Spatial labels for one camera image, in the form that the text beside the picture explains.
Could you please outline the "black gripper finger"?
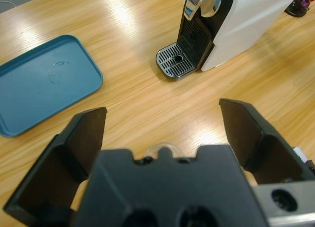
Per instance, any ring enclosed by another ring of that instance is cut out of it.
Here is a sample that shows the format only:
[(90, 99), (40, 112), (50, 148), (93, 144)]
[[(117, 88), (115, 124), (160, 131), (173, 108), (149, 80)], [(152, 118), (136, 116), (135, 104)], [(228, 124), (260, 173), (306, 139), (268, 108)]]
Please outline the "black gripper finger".
[(227, 98), (221, 98), (219, 105), (227, 140), (240, 166), (258, 184), (315, 179), (315, 173), (253, 105)]
[(79, 185), (87, 180), (101, 150), (107, 109), (76, 114), (54, 136), (3, 210), (28, 227), (68, 227)]

